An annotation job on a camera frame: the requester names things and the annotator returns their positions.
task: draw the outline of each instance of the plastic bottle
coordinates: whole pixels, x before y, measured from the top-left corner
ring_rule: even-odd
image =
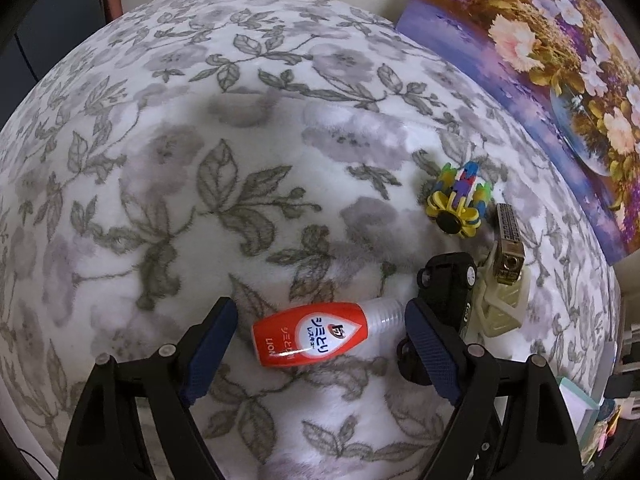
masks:
[[[350,350],[368,336],[398,328],[404,307],[392,298],[357,303],[315,303],[283,310],[254,323],[262,366],[317,363]]]

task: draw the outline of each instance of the harmonica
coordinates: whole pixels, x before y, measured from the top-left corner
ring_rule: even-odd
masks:
[[[518,221],[510,204],[497,204],[498,248],[494,260],[495,281],[513,285],[524,265],[524,245]]]

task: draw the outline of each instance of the blue gripper pad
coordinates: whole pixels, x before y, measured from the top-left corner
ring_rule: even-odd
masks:
[[[220,366],[226,347],[238,326],[236,304],[228,300],[200,341],[198,349],[189,362],[188,370],[180,388],[180,400],[189,407],[207,394],[213,376]]]
[[[414,300],[406,304],[404,324],[437,393],[455,406],[462,395],[458,368]]]

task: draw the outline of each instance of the white fleece blanket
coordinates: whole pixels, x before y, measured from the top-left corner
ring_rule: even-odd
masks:
[[[542,150],[347,4],[156,0],[60,62],[0,146],[0,370],[55,462],[96,355],[149,355],[230,295],[238,334],[191,410],[228,478],[414,478],[451,407],[401,378],[401,333],[269,370],[248,330],[294,304],[406,301],[431,256],[486,252],[489,229],[447,237],[419,204],[446,162],[478,161],[513,204],[533,273],[523,327],[490,350],[544,354],[589,390],[616,329],[613,273]]]

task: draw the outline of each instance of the flower painting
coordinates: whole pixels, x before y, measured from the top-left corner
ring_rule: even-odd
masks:
[[[640,248],[640,58],[603,1],[410,0],[398,30],[523,124],[609,263]]]

